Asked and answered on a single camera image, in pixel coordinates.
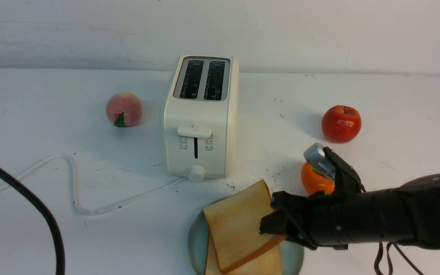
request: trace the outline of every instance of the toaster control button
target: toaster control button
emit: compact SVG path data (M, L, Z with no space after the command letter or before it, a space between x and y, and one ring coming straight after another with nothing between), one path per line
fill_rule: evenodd
M212 131L195 127L178 127L178 134L180 136L188 136L190 138L208 139L212 135Z
M188 179L194 182L202 181L203 177L205 176L205 172L206 171L203 167L199 165L193 165L188 173Z

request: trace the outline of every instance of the toaster knob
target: toaster knob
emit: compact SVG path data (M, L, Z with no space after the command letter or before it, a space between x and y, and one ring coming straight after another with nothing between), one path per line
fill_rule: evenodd
M193 165L188 173L188 179L195 182L202 181L203 177L205 176L205 172L206 171L203 167L199 165Z

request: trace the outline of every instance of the orange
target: orange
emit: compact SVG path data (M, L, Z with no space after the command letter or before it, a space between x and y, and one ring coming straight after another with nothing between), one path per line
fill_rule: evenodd
M320 175L317 173L313 166L311 166L310 163L305 162L302 167L302 183L307 190L309 195L312 195L315 192L318 192L320 190L325 191L325 193L331 194L334 191L334 183L327 179L325 176Z

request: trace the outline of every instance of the white power cord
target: white power cord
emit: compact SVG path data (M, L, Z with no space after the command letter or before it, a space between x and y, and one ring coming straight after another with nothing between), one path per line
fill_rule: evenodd
M73 208L75 209L75 211L77 211L79 214L82 215L86 215L86 216L97 216L97 215L101 215L101 214L105 214L108 213L110 211L119 209L121 207L123 207L124 205L129 204L130 202L136 201L140 198L155 194L155 193L159 193L161 191L164 191L166 189L172 188L173 186L176 186L178 183L181 183L182 181L184 181L186 178L179 178L176 179L175 181L168 183L164 186L149 190L149 191L145 191L143 193L139 193L137 195L133 195L127 199L124 200L120 200L119 202L115 202L111 205L107 205L104 207L100 207L98 209L86 209L84 208L84 206L81 204L80 200L79 200L79 188L78 188L78 177L77 177L77 165L76 162L74 161L74 159L70 156L70 155L53 155L52 157L46 158L45 160L42 160L40 162L38 162L37 164L33 165L32 167L30 167L28 170L24 171L22 174L16 176L16 179L18 179L18 181L22 181L24 180L26 177L28 177L29 175L31 175L33 172L37 171L40 167L42 167L44 164L58 159L58 158L64 158L65 160L68 161L68 164L70 165L70 172L71 172L71 177L72 177L72 182L71 182L71 197L73 200ZM9 185L4 184L2 186L0 186L0 192L6 190L10 188Z

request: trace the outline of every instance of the toaster lever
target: toaster lever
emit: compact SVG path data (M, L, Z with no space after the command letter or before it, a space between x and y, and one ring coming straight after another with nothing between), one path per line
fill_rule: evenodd
M190 138L208 139L212 135L212 131L208 129L201 129L194 127L178 127L178 134L180 136L188 136Z

